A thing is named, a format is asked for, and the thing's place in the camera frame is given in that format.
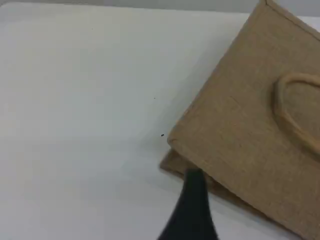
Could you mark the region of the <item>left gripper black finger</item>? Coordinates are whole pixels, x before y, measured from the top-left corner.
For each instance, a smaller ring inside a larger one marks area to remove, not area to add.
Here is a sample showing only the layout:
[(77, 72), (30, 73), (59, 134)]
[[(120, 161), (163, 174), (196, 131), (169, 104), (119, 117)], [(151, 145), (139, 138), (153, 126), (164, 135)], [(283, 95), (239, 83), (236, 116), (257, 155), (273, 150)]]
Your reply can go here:
[(183, 188), (159, 240), (216, 240), (218, 234), (210, 211), (204, 173), (185, 172)]

